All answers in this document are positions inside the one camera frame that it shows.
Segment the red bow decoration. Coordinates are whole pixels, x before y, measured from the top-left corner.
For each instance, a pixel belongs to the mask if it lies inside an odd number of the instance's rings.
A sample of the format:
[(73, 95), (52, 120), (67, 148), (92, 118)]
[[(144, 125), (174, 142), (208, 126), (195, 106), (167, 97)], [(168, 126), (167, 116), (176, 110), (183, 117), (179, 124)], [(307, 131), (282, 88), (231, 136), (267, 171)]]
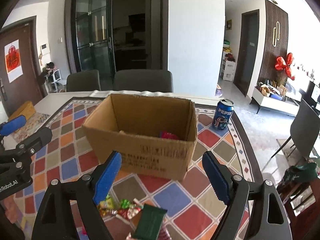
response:
[(295, 80), (295, 76), (292, 74), (291, 64), (293, 63), (294, 57), (292, 53), (288, 53), (286, 58), (279, 56), (276, 58), (275, 69), (276, 71), (281, 72), (282, 70), (285, 72), (287, 77), (291, 80)]

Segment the yellow green candy packet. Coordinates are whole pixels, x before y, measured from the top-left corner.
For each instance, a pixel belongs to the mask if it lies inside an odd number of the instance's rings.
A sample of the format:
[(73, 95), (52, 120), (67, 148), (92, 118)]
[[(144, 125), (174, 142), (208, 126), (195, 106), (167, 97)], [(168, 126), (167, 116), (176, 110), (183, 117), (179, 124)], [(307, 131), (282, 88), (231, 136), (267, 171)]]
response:
[(116, 215), (116, 207), (109, 193), (107, 194), (106, 198), (99, 203), (98, 210), (102, 217)]

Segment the black glass sliding door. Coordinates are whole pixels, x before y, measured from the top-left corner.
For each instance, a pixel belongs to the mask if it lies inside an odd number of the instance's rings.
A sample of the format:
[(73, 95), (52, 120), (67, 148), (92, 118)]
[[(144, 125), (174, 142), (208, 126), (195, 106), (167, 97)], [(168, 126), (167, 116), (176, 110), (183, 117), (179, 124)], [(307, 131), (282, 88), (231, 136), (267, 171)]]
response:
[(168, 67), (168, 0), (65, 0), (64, 24), (70, 72), (97, 70), (104, 88)]

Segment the grey dining chair right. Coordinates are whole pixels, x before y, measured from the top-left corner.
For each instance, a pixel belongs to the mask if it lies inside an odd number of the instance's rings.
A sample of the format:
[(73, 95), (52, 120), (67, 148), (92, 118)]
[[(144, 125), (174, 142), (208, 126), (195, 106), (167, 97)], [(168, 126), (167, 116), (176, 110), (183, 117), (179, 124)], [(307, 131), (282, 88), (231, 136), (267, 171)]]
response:
[(116, 72), (113, 89), (172, 93), (173, 77), (167, 70), (130, 69)]

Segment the dark side chair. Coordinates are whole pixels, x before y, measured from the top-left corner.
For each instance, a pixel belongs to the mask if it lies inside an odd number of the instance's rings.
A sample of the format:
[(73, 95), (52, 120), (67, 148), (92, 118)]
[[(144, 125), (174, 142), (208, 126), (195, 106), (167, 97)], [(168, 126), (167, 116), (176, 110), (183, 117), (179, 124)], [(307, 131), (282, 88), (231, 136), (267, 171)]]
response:
[(284, 146), (292, 140), (300, 155), (309, 159), (309, 155), (319, 135), (319, 116), (307, 102), (302, 99), (298, 113), (290, 127), (289, 138), (272, 155), (278, 154)]

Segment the magenta snack packet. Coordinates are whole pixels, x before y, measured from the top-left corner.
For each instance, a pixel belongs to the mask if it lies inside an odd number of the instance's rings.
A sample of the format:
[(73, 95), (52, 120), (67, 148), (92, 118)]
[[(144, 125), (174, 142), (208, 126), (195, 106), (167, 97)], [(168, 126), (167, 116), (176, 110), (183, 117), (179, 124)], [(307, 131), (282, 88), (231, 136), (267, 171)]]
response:
[(172, 134), (172, 133), (167, 132), (167, 131), (161, 131), (160, 132), (160, 137), (162, 139), (179, 140), (179, 137), (177, 135)]

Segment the brown cardboard box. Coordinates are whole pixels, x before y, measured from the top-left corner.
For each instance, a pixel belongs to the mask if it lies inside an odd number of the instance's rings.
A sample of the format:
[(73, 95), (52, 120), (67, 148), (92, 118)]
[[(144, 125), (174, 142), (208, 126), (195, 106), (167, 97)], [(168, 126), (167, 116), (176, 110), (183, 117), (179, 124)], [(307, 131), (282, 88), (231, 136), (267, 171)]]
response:
[[(183, 180), (197, 143), (195, 104), (166, 96), (111, 94), (82, 124), (103, 163), (121, 154), (121, 169), (136, 174)], [(162, 139), (161, 131), (179, 137)]]

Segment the blue Pepsi can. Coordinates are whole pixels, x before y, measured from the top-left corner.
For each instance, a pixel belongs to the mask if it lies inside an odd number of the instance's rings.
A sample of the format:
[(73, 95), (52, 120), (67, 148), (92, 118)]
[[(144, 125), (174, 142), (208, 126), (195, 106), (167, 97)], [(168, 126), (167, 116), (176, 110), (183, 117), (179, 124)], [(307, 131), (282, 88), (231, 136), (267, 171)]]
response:
[(227, 128), (234, 110), (234, 102), (229, 99), (222, 99), (218, 102), (212, 122), (212, 126), (219, 131)]

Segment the green bag on chair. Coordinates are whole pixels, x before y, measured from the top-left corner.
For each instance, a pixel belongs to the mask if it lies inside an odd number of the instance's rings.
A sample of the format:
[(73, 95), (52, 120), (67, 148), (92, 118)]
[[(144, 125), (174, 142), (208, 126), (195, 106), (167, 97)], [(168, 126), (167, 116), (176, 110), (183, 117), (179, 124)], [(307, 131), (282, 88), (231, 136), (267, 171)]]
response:
[(307, 163), (302, 166), (290, 166), (281, 180), (283, 184), (289, 182), (307, 183), (318, 177), (317, 164)]

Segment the patterned placemat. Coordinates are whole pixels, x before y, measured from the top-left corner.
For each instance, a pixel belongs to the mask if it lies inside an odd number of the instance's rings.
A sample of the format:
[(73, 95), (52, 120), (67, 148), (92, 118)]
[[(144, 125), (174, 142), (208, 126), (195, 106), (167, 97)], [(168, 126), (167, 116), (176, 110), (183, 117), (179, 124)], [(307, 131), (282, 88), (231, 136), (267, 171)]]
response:
[(47, 121), (49, 117), (49, 114), (36, 112), (27, 120), (26, 124), (22, 128), (12, 133), (13, 139), (17, 143), (23, 141), (24, 139), (35, 133)]

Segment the colourful checkered tablecloth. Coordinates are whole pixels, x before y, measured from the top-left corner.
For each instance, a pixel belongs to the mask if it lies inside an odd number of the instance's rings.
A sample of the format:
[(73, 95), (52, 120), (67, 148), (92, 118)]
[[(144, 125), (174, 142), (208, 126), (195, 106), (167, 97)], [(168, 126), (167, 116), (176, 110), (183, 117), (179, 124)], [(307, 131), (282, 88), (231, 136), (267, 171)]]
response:
[[(32, 158), (33, 184), (13, 197), (17, 223), (26, 239), (31, 238), (36, 213), (51, 180), (74, 181), (98, 165), (81, 126), (99, 102), (97, 98), (67, 95), (36, 105), (36, 112), (50, 115), (43, 125), (52, 129), (53, 140)], [(233, 174), (240, 174), (249, 181), (262, 179), (237, 115), (232, 116), (224, 131), (212, 128), (212, 105), (196, 105), (196, 115), (198, 140), (182, 181), (119, 171), (110, 190), (115, 205), (122, 199), (137, 198), (143, 204), (166, 209), (164, 224), (172, 239), (210, 239), (225, 210), (204, 172), (202, 155), (205, 151), (212, 151)]]

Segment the brown entrance door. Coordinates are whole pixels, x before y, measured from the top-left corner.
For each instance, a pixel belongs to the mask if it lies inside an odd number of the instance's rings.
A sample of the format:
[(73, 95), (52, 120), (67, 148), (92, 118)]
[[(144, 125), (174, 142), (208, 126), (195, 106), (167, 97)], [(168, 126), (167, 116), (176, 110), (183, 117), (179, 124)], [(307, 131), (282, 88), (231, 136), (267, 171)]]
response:
[(36, 105), (46, 95), (36, 45), (36, 17), (1, 29), (1, 102), (11, 116), (26, 101)]

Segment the dark green snack packet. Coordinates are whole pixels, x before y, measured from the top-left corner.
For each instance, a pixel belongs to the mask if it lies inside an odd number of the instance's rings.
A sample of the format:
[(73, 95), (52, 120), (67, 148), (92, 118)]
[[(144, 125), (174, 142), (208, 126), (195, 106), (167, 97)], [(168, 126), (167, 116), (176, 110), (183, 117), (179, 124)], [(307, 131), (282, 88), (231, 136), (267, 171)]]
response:
[(144, 204), (139, 223), (132, 235), (132, 238), (141, 240), (156, 240), (159, 237), (163, 219), (166, 214), (166, 209)]

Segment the red fu door poster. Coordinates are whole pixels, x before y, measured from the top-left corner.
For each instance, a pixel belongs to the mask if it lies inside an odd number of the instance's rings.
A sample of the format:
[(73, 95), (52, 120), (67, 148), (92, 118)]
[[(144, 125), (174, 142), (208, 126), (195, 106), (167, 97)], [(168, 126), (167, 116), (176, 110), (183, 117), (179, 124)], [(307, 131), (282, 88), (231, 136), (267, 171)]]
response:
[(9, 83), (23, 75), (19, 40), (4, 46), (5, 68)]

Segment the grey dining chair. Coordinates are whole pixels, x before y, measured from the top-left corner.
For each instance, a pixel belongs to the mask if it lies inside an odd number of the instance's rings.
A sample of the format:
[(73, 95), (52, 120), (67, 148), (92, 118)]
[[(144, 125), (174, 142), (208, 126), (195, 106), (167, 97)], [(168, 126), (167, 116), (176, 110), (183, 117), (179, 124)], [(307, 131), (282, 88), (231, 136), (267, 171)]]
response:
[(172, 93), (173, 77), (167, 70), (130, 69), (116, 72), (113, 89)]
[(90, 92), (101, 91), (99, 71), (87, 70), (70, 74), (67, 77), (66, 92)]

